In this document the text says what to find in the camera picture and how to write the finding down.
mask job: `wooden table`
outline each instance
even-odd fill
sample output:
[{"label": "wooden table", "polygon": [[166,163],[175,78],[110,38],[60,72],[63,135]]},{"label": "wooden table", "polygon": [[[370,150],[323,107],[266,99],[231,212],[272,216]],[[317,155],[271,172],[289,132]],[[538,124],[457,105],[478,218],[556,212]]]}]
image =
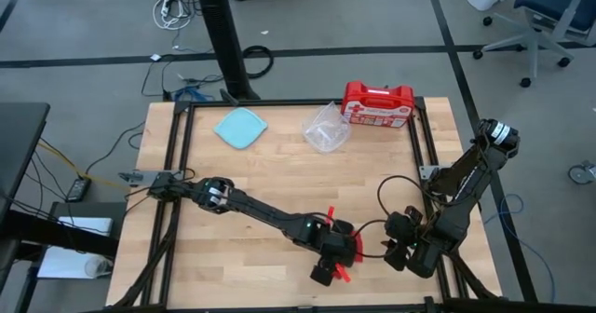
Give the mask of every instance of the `wooden table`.
[{"label": "wooden table", "polygon": [[[462,148],[449,101],[427,98],[426,104],[439,159],[443,163],[453,162],[461,156]],[[317,108],[251,107],[269,127],[245,150],[233,149],[212,131],[232,108],[198,108],[188,168],[196,171],[195,181],[210,176],[231,178],[251,196],[287,212],[326,212],[333,205],[336,218],[355,226],[383,219],[376,200],[381,180],[392,174],[417,177],[408,129],[353,125],[347,143],[322,155],[301,134],[302,121]],[[137,169],[163,169],[172,109],[171,103],[151,104]],[[179,127],[178,145],[182,143],[184,120],[183,117]],[[421,148],[426,156],[424,143]],[[180,146],[175,151],[175,165],[179,155]],[[129,205],[141,198],[142,195],[132,197]],[[408,205],[424,211],[420,191],[405,181],[386,184],[382,200],[389,211],[402,212]],[[155,213],[156,202],[149,199],[127,215],[107,304],[120,299],[143,268]],[[364,251],[384,253],[380,241],[385,239],[382,224],[367,227],[363,231]],[[460,252],[486,287],[500,293],[478,210],[472,212]],[[334,281],[332,286],[324,287],[309,278],[317,260],[315,253],[292,245],[272,227],[243,214],[210,214],[185,199],[168,308],[417,304],[422,303],[424,296],[440,301],[436,276],[420,279],[408,270],[397,272],[382,259],[365,258],[364,263],[348,269],[350,283]],[[447,273],[454,284],[450,265]],[[153,302],[157,299],[160,275],[161,268],[156,271]]]}]

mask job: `red box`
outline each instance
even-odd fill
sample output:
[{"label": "red box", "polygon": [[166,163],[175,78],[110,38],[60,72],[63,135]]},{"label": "red box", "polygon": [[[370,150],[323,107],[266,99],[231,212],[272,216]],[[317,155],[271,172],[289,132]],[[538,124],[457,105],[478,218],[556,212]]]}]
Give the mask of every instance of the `red box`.
[{"label": "red box", "polygon": [[345,86],[342,115],[350,123],[399,128],[413,110],[413,89],[367,87],[361,81]]}]

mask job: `black metal frame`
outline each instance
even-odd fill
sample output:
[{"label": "black metal frame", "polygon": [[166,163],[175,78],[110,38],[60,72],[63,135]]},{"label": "black metal frame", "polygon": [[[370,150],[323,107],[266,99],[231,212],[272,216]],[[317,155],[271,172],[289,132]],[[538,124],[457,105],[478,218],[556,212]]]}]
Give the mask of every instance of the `black metal frame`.
[{"label": "black metal frame", "polygon": [[[303,100],[255,100],[255,101],[242,101],[239,103],[240,106],[290,106],[290,105],[325,105],[329,102],[334,102],[336,104],[341,104],[341,99],[303,99]],[[164,165],[165,170],[171,169],[171,163],[173,161],[173,154],[174,149],[176,146],[176,138],[177,138],[177,131],[180,126],[180,118],[182,112],[186,112],[186,125],[184,128],[183,134],[183,144],[181,150],[181,158],[180,158],[180,165],[179,170],[185,170],[187,164],[188,153],[190,151],[191,146],[191,139],[192,139],[192,131],[193,131],[193,121],[194,121],[194,112],[196,109],[200,109],[202,107],[230,107],[230,103],[228,102],[176,102],[174,107],[173,119],[171,123],[171,128],[169,132],[169,140],[168,140],[168,148],[166,153],[166,163]],[[436,149],[434,147],[434,143],[432,143],[432,134],[430,130],[430,126],[428,124],[428,117],[426,106],[424,105],[424,98],[416,98],[416,108],[417,108],[417,116],[420,116],[421,124],[423,127],[423,132],[425,135],[425,142],[427,144],[428,153],[431,161],[431,165],[434,165],[434,161],[438,161]],[[422,151],[420,149],[420,141],[418,140],[418,134],[416,130],[415,123],[413,121],[414,117],[409,121],[408,127],[410,132],[410,139],[413,148],[414,160],[416,168],[419,166],[424,165],[424,160],[422,158]],[[421,196],[424,201],[425,205],[425,212],[429,215],[433,212],[433,206],[430,202],[430,199],[424,194],[421,193]],[[172,207],[180,208],[181,202],[177,200],[174,202]],[[172,212],[172,218],[170,219],[174,223],[178,223],[179,215],[178,211]],[[163,218],[165,215],[165,205],[164,203],[160,202],[156,209],[156,221],[154,222],[154,230],[151,239],[151,246],[149,249],[149,256],[153,254],[156,249],[156,246],[159,242],[161,236],[161,230],[163,225]],[[158,304],[166,306],[168,302],[168,294],[169,294],[169,282],[171,276],[171,269],[173,267],[173,258],[174,258],[174,246],[170,247],[170,249],[166,252],[165,256],[165,264],[163,269],[163,277],[161,280],[161,287],[160,287],[160,295]],[[455,270],[456,279],[461,279],[459,273]],[[439,266],[437,267],[437,279],[440,288],[440,295],[443,301],[448,298],[452,298],[451,289],[449,286],[449,282],[447,281],[447,274],[445,271],[445,265],[443,260],[441,259]],[[151,291],[153,289],[153,280],[151,279],[142,293],[142,301],[141,305],[148,305],[150,302]],[[463,280],[457,281],[458,285],[458,292],[460,296],[463,294],[463,298],[467,298],[467,287]],[[317,306],[317,307],[252,307],[252,308],[217,308],[217,309],[209,309],[209,312],[288,312],[288,311],[296,311],[300,310],[300,312],[435,312],[439,311],[437,306],[433,303],[432,297],[425,297],[424,304],[412,304],[412,305],[383,305],[383,306]],[[169,310],[169,312],[205,312],[206,309],[179,309],[179,310]]]}]

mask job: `floor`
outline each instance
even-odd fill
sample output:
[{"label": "floor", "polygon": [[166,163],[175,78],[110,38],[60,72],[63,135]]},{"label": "floor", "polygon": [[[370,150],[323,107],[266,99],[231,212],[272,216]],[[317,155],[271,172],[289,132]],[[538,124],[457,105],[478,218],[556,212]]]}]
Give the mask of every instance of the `floor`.
[{"label": "floor", "polygon": [[[148,56],[175,52],[175,33],[157,29],[149,16],[155,1],[0,0],[0,9],[6,9],[0,18],[0,100],[49,102],[44,137],[85,168],[109,150],[121,131],[143,121],[147,105],[159,100],[140,93]],[[596,160],[596,93],[591,90],[596,49],[574,48],[576,60],[564,70],[556,66],[556,56],[542,52],[540,77],[524,89],[517,85],[527,72],[524,53],[471,58],[470,45],[512,32],[498,20],[482,26],[487,14],[466,0],[231,3],[242,47],[285,50],[271,73],[251,82],[264,99],[340,97],[345,83],[355,79],[374,86],[408,84],[417,95],[449,97],[465,146],[475,110],[480,117],[518,129],[521,151],[500,174],[504,192],[525,201],[524,212],[512,215],[517,233],[549,263],[555,302],[596,305],[596,274],[586,271],[596,253],[596,246],[587,244],[596,230],[596,184],[580,186],[567,177],[570,166]],[[512,3],[507,0],[491,11],[519,17]],[[210,49],[201,18],[182,30],[177,44]],[[258,70],[264,63],[250,59],[247,67]],[[176,61],[165,72],[165,86],[181,87],[177,74],[200,78],[218,71],[215,61]],[[153,71],[146,92],[159,93],[159,82],[160,72]],[[219,88],[210,86],[205,92],[215,94]],[[68,188],[75,175],[49,153],[39,154],[62,188]],[[117,172],[133,168],[135,159],[136,150],[124,141],[92,174],[114,180]],[[41,173],[50,185],[50,177]],[[38,205],[38,185],[25,179],[18,197]],[[55,200],[46,192],[43,209]],[[121,201],[122,193],[94,184],[88,200]],[[496,213],[489,191],[481,204],[485,219]],[[508,204],[517,210],[516,200]],[[494,221],[486,230],[504,295],[521,300],[503,229]],[[523,248],[523,254],[538,299],[548,302],[552,289],[547,269],[531,251]],[[12,268],[0,311],[14,310],[27,267],[18,263]],[[29,312],[99,309],[108,286],[107,279],[44,280]]]}]

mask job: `office chair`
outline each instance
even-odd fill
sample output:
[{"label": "office chair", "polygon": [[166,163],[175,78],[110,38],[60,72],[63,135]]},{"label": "office chair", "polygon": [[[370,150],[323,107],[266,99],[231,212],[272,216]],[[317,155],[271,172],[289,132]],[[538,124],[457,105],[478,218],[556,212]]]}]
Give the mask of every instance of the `office chair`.
[{"label": "office chair", "polygon": [[[516,28],[520,34],[484,46],[474,51],[473,57],[478,60],[482,58],[482,52],[516,45],[517,51],[528,49],[530,77],[521,80],[520,86],[523,88],[530,87],[532,81],[538,77],[539,47],[561,55],[558,65],[566,67],[574,56],[557,41],[566,38],[586,46],[596,44],[596,0],[515,0],[514,8],[518,7],[523,9],[529,26],[494,14]],[[486,17],[482,23],[489,26],[493,19]]]}]

